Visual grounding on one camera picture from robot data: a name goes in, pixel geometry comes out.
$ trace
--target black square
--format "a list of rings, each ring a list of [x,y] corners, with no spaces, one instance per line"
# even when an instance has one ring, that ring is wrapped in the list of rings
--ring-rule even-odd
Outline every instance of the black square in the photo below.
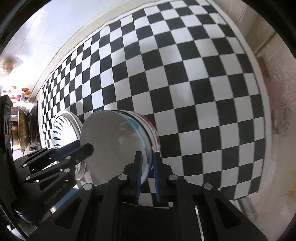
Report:
[[[179,52],[183,60],[198,58],[200,54],[193,41],[177,44]]]
[[[86,50],[83,51],[82,60],[86,59],[91,55],[91,46],[89,46]]]
[[[158,50],[152,50],[147,53],[142,54],[142,60],[145,70],[153,69],[163,65]]]
[[[254,178],[251,180],[251,185],[249,189],[249,194],[252,194],[254,192],[258,192],[259,186],[260,186],[261,176]]]
[[[252,179],[253,172],[253,163],[248,163],[242,166],[239,166],[239,175],[237,183],[243,183]]]
[[[208,14],[197,14],[196,16],[202,24],[215,24],[214,20]]]
[[[135,30],[135,25],[133,22],[121,27],[121,32],[122,32],[122,35],[125,35],[129,32],[132,32],[133,30]]]
[[[160,150],[162,157],[181,156],[178,134],[160,136]]]
[[[163,16],[161,15],[161,13],[155,13],[155,14],[152,14],[152,15],[149,15],[147,16],[148,18],[148,21],[150,24],[153,24],[153,23],[156,23],[156,22],[159,22],[161,20],[164,20]]]
[[[196,109],[194,105],[175,109],[175,115],[179,132],[198,130]]]
[[[234,199],[236,185],[223,187],[220,192],[223,194],[228,200]]]
[[[180,7],[175,9],[180,16],[191,15],[193,12],[188,7]]]
[[[202,155],[182,156],[184,176],[202,174]]]
[[[112,68],[112,60],[111,55],[108,55],[107,57],[100,60],[101,73],[110,68]]]
[[[117,101],[117,108],[118,110],[134,111],[132,98],[128,97],[128,98]]]
[[[87,113],[93,110],[91,95],[88,95],[87,97],[83,98],[82,102],[83,102],[83,113]]]
[[[222,149],[222,170],[231,169],[239,165],[239,146]]]
[[[139,42],[132,43],[124,47],[126,60],[141,54]]]
[[[137,33],[138,40],[141,40],[153,35],[150,25],[137,29],[136,33]]]
[[[173,8],[173,6],[169,2],[158,4],[157,7],[158,7],[158,9],[160,11],[168,10],[168,9],[172,9]]]
[[[75,74],[75,76],[81,74],[81,72],[82,72],[82,62],[79,65],[76,66],[76,74]]]
[[[209,77],[226,75],[225,69],[219,56],[204,57],[202,60],[205,63]]]
[[[140,17],[144,17],[146,16],[145,12],[144,12],[144,9],[140,9],[134,13],[132,13],[132,17],[133,17],[133,20],[135,21],[136,19],[140,18]]]
[[[174,109],[168,86],[150,91],[150,97],[154,113]]]
[[[82,72],[82,83],[86,83],[89,81],[91,75],[91,68],[87,68],[85,71]]]
[[[185,25],[184,25],[183,21],[181,20],[181,18],[168,19],[168,20],[166,20],[166,23],[167,23],[170,30],[185,27]]]
[[[100,89],[101,87],[101,75],[97,75],[91,78],[90,80],[90,85],[91,85],[91,93],[94,93]]]
[[[203,174],[203,182],[212,184],[213,188],[221,187],[221,171],[220,172],[210,172]]]
[[[233,99],[216,101],[220,125],[237,122],[237,112]]]
[[[164,67],[169,85],[174,85],[188,81],[188,77],[183,62],[168,64]]]
[[[200,130],[202,152],[221,149],[220,128],[218,126]]]
[[[194,40],[197,39],[208,39],[209,36],[203,26],[194,26],[188,28],[189,32],[191,33],[191,36]]]
[[[170,31],[157,34],[154,37],[155,37],[158,48],[175,44],[175,40]]]
[[[108,43],[110,43],[110,34],[107,34],[100,38],[99,48],[105,46]]]
[[[219,24],[219,27],[227,37],[236,37],[229,25]]]
[[[212,41],[219,54],[233,53],[233,49],[226,38],[212,39]]]
[[[252,65],[246,54],[237,54],[237,58],[244,73],[253,73]]]
[[[251,103],[254,118],[264,116],[261,95],[251,95]]]
[[[99,52],[99,49],[94,52],[92,55],[91,55],[91,65],[93,65],[93,63],[97,62],[100,60],[100,52]]]
[[[137,95],[149,91],[145,72],[129,77],[131,95]]]
[[[246,144],[254,141],[253,120],[239,122],[239,144]]]
[[[255,141],[254,161],[263,159],[265,156],[265,138]]]
[[[104,105],[115,102],[116,96],[115,96],[114,85],[109,85],[105,88],[102,88],[102,95],[103,95]]]
[[[122,62],[118,65],[115,65],[112,68],[112,71],[113,71],[114,83],[128,77],[128,71],[126,69],[126,62]]]
[[[100,39],[100,32],[97,32],[94,36],[91,37],[91,44],[94,44]]]
[[[121,27],[120,20],[117,20],[116,22],[111,23],[111,24],[109,25],[110,32],[112,32],[112,31],[114,31],[114,30],[116,30],[116,29],[118,29],[118,28],[120,28],[120,27]]]
[[[122,37],[111,42],[111,53],[123,48],[123,39]]]
[[[75,89],[76,102],[82,99],[82,85]]]
[[[195,104],[215,101],[209,79],[190,81]]]

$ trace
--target white square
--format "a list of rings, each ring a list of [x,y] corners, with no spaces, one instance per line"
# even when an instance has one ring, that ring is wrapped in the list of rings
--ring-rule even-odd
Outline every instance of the white square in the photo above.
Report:
[[[154,36],[150,36],[148,38],[139,40],[139,45],[140,45],[141,53],[146,53],[146,52],[158,49]]]
[[[131,88],[128,78],[114,83],[116,100],[122,100],[131,96]]]
[[[204,152],[202,154],[202,172],[218,172],[222,170],[222,150]]]
[[[154,35],[170,31],[165,20],[150,25]]]
[[[253,119],[253,110],[250,96],[234,98],[235,109],[237,111],[237,121]]]
[[[207,11],[199,5],[188,6],[194,14],[207,14]]]
[[[154,114],[156,128],[160,136],[178,133],[174,110],[166,110]]]
[[[157,6],[153,6],[153,7],[144,8],[144,11],[145,11],[145,14],[149,16],[159,12],[159,9]]]
[[[176,44],[193,41],[188,28],[178,28],[171,31]]]
[[[221,187],[229,187],[237,184],[239,167],[223,170],[221,173]]]
[[[186,27],[201,26],[202,23],[195,15],[181,16],[181,19]]]
[[[211,77],[210,83],[215,101],[233,98],[232,89],[227,76]]]
[[[113,53],[111,53],[112,67],[118,65],[126,60],[124,53],[124,48],[121,48]]]
[[[219,55],[211,39],[199,39],[195,40],[194,43],[202,57]]]
[[[179,14],[175,9],[168,9],[168,10],[161,11],[161,14],[165,20],[179,17]]]
[[[120,20],[121,26],[125,26],[133,21],[133,16],[128,15]]]
[[[147,16],[143,16],[141,18],[136,19],[134,22],[135,29],[139,29],[149,25],[149,21]]]
[[[222,149],[239,145],[239,127],[237,122],[220,126]]]
[[[192,58],[183,61],[189,81],[209,77],[202,58]]]
[[[204,24],[204,29],[210,38],[224,38],[225,34],[217,24]]]
[[[249,95],[258,95],[259,90],[253,73],[244,73]]]
[[[238,183],[235,188],[234,199],[247,196],[249,194],[250,186],[251,180],[243,183]]]
[[[141,115],[148,115],[153,113],[153,107],[149,91],[132,96],[132,100],[135,112]]]
[[[146,71],[149,90],[155,90],[168,86],[168,80],[163,66]]]
[[[104,106],[102,89],[92,93],[91,94],[91,100],[92,100],[92,105],[93,105],[94,110]]]
[[[182,61],[177,45],[169,45],[159,49],[163,65],[172,64]]]
[[[254,142],[239,146],[239,166],[254,162]]]
[[[82,98],[85,98],[91,94],[91,84],[90,81],[82,84]]]
[[[220,55],[220,59],[227,75],[242,73],[242,67],[239,63],[239,60],[237,59],[236,54],[232,53]]]
[[[137,37],[137,33],[136,31],[132,31],[132,32],[129,32],[128,34],[125,34],[122,36],[122,40],[123,40],[123,46],[128,46],[134,42],[137,42],[138,41],[138,37]]]
[[[194,105],[194,99],[189,82],[170,85],[169,88],[174,109]]]
[[[110,42],[122,36],[121,28],[118,28],[110,33]]]
[[[99,52],[100,52],[100,59],[105,58],[106,56],[111,54],[111,44],[108,43],[105,46],[99,48]]]
[[[142,56],[138,55],[126,61],[126,68],[128,71],[128,76],[133,76],[135,74],[139,74],[145,72],[145,68],[143,65]]]
[[[82,61],[82,71],[85,71],[91,66],[91,57],[88,56],[86,59]]]
[[[101,73],[100,61],[94,62],[93,65],[91,66],[90,78],[95,77],[100,73]]]
[[[195,105],[200,129],[219,126],[219,116],[215,102]]]
[[[199,130],[179,133],[179,140],[182,156],[202,153]]]
[[[105,88],[114,83],[112,68],[101,73],[101,87]]]
[[[255,141],[263,139],[264,136],[264,119],[263,117],[253,119]]]
[[[163,164],[167,164],[171,166],[173,174],[176,174],[180,177],[184,176],[183,161],[181,156],[162,158],[162,161],[163,161]]]
[[[262,165],[263,165],[263,159],[255,161],[253,163],[252,179],[261,176]]]

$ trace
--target checkerboard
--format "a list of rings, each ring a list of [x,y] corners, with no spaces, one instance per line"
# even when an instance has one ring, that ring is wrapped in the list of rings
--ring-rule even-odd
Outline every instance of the checkerboard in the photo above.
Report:
[[[60,110],[82,123],[98,110],[135,111],[156,126],[163,162],[175,174],[211,183],[229,200],[257,192],[263,103],[248,55],[219,11],[205,0],[162,1],[92,33],[42,88],[47,146]],[[163,207],[153,172],[139,204]]]

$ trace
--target black and white checkered pattern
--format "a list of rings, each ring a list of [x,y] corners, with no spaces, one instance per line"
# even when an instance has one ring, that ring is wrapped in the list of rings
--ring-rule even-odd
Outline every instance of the black and white checkered pattern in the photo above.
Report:
[[[144,7],[104,26],[57,66],[43,86],[43,131],[69,110],[130,110],[157,128],[163,162],[227,198],[258,191],[265,155],[263,104],[236,35],[205,0]],[[158,206],[153,174],[141,204]]]

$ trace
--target metal screw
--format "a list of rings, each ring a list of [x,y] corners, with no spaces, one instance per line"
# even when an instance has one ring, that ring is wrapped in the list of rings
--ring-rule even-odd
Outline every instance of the metal screw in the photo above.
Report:
[[[128,176],[125,175],[125,174],[121,174],[121,175],[118,176],[118,179],[119,179],[119,180],[122,180],[122,181],[123,181],[123,180],[126,180],[127,178],[128,178]]]
[[[213,188],[213,186],[210,183],[205,183],[204,188],[207,189],[207,190],[211,190]]]
[[[172,181],[176,181],[178,179],[178,176],[175,174],[169,175],[168,178]]]
[[[90,183],[86,183],[86,184],[84,184],[84,185],[83,185],[83,189],[84,189],[84,190],[91,190],[91,189],[92,189],[92,184],[90,184]]]

